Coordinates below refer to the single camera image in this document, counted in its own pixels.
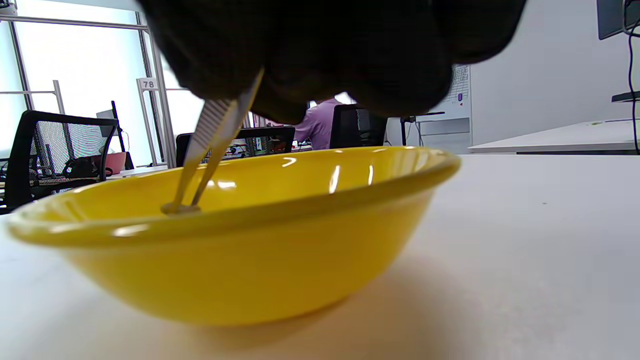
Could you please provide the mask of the person's right hand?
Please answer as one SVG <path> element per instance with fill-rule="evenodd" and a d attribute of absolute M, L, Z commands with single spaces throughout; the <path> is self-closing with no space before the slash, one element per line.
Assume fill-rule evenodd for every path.
<path fill-rule="evenodd" d="M 181 87 L 233 100 L 263 70 L 251 111 L 297 125 L 345 92 L 379 116 L 417 116 L 449 93 L 455 65 L 512 41 L 523 0 L 140 0 Z"/>

